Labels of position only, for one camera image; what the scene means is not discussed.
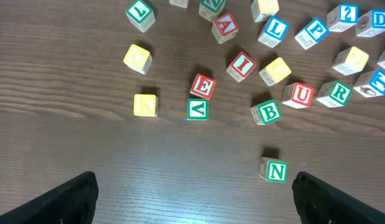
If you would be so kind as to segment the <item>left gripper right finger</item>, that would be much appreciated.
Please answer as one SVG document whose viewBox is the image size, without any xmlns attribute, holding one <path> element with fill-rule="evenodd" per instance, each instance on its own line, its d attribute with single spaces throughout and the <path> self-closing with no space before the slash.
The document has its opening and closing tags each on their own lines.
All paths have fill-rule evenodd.
<svg viewBox="0 0 385 224">
<path fill-rule="evenodd" d="M 297 174 L 292 190 L 302 223 L 385 224 L 385 213 L 307 172 Z"/>
</svg>

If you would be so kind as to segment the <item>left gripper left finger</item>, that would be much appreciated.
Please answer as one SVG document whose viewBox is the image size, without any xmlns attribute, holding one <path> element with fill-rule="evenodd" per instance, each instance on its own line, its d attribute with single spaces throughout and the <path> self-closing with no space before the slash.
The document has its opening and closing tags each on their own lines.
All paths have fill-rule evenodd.
<svg viewBox="0 0 385 224">
<path fill-rule="evenodd" d="M 87 171 L 0 215 L 0 224 L 91 224 L 98 194 L 96 176 Z"/>
</svg>

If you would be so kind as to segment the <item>green N block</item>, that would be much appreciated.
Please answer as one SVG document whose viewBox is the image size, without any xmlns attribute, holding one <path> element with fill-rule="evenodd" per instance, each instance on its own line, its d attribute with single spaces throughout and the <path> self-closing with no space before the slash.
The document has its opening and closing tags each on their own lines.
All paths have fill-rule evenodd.
<svg viewBox="0 0 385 224">
<path fill-rule="evenodd" d="M 286 183 L 288 163 L 270 157 L 261 157 L 259 161 L 259 176 L 268 182 Z"/>
</svg>

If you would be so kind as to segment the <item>red E block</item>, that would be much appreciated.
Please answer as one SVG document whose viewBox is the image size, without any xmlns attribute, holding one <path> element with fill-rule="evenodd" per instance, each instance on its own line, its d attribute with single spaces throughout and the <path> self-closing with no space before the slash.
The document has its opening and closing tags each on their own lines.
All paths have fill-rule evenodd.
<svg viewBox="0 0 385 224">
<path fill-rule="evenodd" d="M 216 81 L 214 79 L 198 73 L 193 81 L 190 94 L 209 100 L 213 94 L 215 85 Z"/>
</svg>

